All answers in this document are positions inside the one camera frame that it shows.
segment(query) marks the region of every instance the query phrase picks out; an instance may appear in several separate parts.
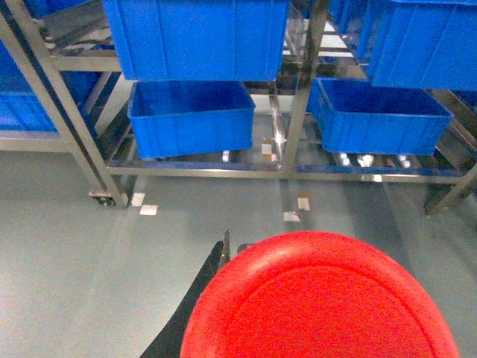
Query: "caster wheel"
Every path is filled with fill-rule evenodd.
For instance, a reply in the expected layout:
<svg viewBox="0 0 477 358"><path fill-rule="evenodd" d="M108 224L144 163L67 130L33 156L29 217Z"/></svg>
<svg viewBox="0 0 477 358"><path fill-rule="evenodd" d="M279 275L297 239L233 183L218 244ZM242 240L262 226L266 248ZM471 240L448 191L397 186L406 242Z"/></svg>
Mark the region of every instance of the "caster wheel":
<svg viewBox="0 0 477 358"><path fill-rule="evenodd" d="M113 198L101 196L95 199L98 201L100 205L104 207L114 207L116 205L116 202L114 202Z"/></svg>

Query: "white label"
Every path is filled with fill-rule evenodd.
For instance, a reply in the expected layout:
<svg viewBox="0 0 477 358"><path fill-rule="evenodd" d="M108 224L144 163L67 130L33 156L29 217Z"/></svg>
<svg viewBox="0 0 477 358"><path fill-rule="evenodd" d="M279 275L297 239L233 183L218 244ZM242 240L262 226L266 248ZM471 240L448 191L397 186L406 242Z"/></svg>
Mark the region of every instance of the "white label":
<svg viewBox="0 0 477 358"><path fill-rule="evenodd" d="M300 217L293 211L287 211L283 213L284 222L300 222Z"/></svg>
<svg viewBox="0 0 477 358"><path fill-rule="evenodd" d="M310 211L310 200L309 198L298 198L298 209L303 211Z"/></svg>
<svg viewBox="0 0 477 358"><path fill-rule="evenodd" d="M262 144L262 154L265 154L265 155L272 154L271 144Z"/></svg>
<svg viewBox="0 0 477 358"><path fill-rule="evenodd" d="M139 215L154 216L157 213L157 205L142 205Z"/></svg>
<svg viewBox="0 0 477 358"><path fill-rule="evenodd" d="M142 205L142 202L144 201L145 196L145 192L135 192L133 198L131 199L131 206L140 207Z"/></svg>

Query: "metal bar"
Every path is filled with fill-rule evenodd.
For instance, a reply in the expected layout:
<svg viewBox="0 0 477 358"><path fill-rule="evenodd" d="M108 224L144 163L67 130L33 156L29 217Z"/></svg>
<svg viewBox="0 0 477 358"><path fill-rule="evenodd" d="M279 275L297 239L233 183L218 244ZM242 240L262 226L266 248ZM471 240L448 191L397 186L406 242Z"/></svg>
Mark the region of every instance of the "metal bar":
<svg viewBox="0 0 477 358"><path fill-rule="evenodd" d="M54 123L54 126L58 130L61 138L69 144L69 150L71 151L76 162L80 166L81 170L85 174L89 185L94 190L103 189L103 185L97 178L95 171L92 169L89 158L85 155L82 148L77 145L76 137L72 133L71 129L66 125L62 113L58 110L57 105L51 98L48 89L45 87L41 77L37 73L34 65L30 61L30 58L26 55L22 44L16 38L12 28L6 20L6 15L3 12L3 8L0 8L0 39L10 52L10 55L15 60L25 79L30 84L31 89L37 95L37 98L45 108L46 113Z"/></svg>
<svg viewBox="0 0 477 358"><path fill-rule="evenodd" d="M290 128L283 155L282 167L285 172L294 171L294 163L297 156L300 135L305 119L306 106L308 104L312 80L318 67L318 52L325 31L328 16L329 0L315 1L309 21L309 29L306 33L305 53L303 65L295 91L294 103L291 112Z"/></svg>
<svg viewBox="0 0 477 358"><path fill-rule="evenodd" d="M283 147L285 146L286 141L286 133L282 111L278 101L277 84L275 82L269 83L269 91L268 97L270 99L271 113L273 117L272 123L274 126L275 149L277 151L277 161L278 163L281 163L283 158Z"/></svg>
<svg viewBox="0 0 477 358"><path fill-rule="evenodd" d="M441 104L448 107L454 113L458 125L453 121L453 126L457 131L463 128L464 131L460 135L465 141L469 141L471 147L476 148L477 115L450 91L435 89L431 93Z"/></svg>
<svg viewBox="0 0 477 358"><path fill-rule="evenodd" d="M281 172L271 164L243 163L187 163L111 160L108 170L112 175L154 175L196 178L251 178L339 180L390 183L457 183L461 178L453 170L357 168L343 166L296 166L294 172Z"/></svg>
<svg viewBox="0 0 477 358"><path fill-rule="evenodd" d="M68 153L71 150L58 133L0 131L0 151Z"/></svg>
<svg viewBox="0 0 477 358"><path fill-rule="evenodd" d="M121 74L117 80L110 97L107 99L106 104L98 117L98 121L95 125L95 130L98 135L102 133L110 126L114 118L119 114L122 108L126 105L130 97L131 88L133 87L132 81L126 81Z"/></svg>
<svg viewBox="0 0 477 358"><path fill-rule="evenodd" d="M5 0L10 12L19 26L18 30L21 31L27 50L32 51L36 60L38 61L46 79L51 86L51 91L47 93L45 87L39 88L39 92L43 92L43 97L49 94L51 97L45 101L47 105L51 106L53 98L57 103L54 103L56 111L63 111L63 119L75 129L75 134L78 136L76 143L78 147L83 148L82 152L85 157L90 159L90 168L97 174L98 179L104 184L103 189L111 194L111 197L120 206L126 206L127 200L124 199L123 194L116 186L116 182L107 172L101 153L96 147L95 141L91 137L86 123L83 120L75 101L73 100L71 93L68 91L68 87L65 85L63 77L60 72L54 67L48 49L45 47L45 43L42 41L42 37L38 31L38 28L34 24L30 17L25 5L22 1Z"/></svg>
<svg viewBox="0 0 477 358"><path fill-rule="evenodd" d="M88 96L88 99L84 103L84 109L87 113L91 113L91 110L95 105L97 105L101 94L103 93L108 81L111 79L112 72L103 72L101 73L100 78L93 87L91 93Z"/></svg>
<svg viewBox="0 0 477 358"><path fill-rule="evenodd" d="M51 59L60 71L121 72L114 50L86 50L79 56L52 55Z"/></svg>
<svg viewBox="0 0 477 358"><path fill-rule="evenodd" d="M456 185L445 194L445 196L435 196L426 206L427 215L432 215L442 209L458 204L469 196L477 188L477 164L460 179Z"/></svg>

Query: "blue plastic crate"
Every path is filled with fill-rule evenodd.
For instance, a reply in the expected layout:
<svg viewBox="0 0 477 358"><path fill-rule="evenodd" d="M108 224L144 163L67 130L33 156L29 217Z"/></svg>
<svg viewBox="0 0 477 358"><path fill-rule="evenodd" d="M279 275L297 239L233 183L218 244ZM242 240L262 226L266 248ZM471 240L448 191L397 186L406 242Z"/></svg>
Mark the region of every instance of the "blue plastic crate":
<svg viewBox="0 0 477 358"><path fill-rule="evenodd" d="M374 86L477 90L477 1L355 0Z"/></svg>
<svg viewBox="0 0 477 358"><path fill-rule="evenodd" d="M315 79L308 111L331 152L431 155L452 113L421 89L367 80Z"/></svg>
<svg viewBox="0 0 477 358"><path fill-rule="evenodd" d="M127 116L148 159L249 148L254 108L239 82L137 82Z"/></svg>
<svg viewBox="0 0 477 358"><path fill-rule="evenodd" d="M68 7L82 4L89 0L24 0L32 17L40 19L44 16L65 10Z"/></svg>
<svg viewBox="0 0 477 358"><path fill-rule="evenodd" d="M92 120L83 105L99 74L63 72L63 78L83 114L89 131L96 136ZM2 43L0 43L0 130L56 131L53 122Z"/></svg>
<svg viewBox="0 0 477 358"><path fill-rule="evenodd" d="M289 0L103 0L126 79L269 81Z"/></svg>

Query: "epoxy floor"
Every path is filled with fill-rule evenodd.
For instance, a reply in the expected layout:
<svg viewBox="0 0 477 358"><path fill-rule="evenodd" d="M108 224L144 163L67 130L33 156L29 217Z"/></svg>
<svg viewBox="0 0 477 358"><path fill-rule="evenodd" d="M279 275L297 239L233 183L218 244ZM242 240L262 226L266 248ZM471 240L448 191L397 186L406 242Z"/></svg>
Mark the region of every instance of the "epoxy floor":
<svg viewBox="0 0 477 358"><path fill-rule="evenodd" d="M68 154L0 153L0 357L139 357L223 232L233 252L291 230L357 237L406 267L477 357L477 203L430 219L424 186L140 178L145 204L87 198ZM301 222L283 221L310 197Z"/></svg>

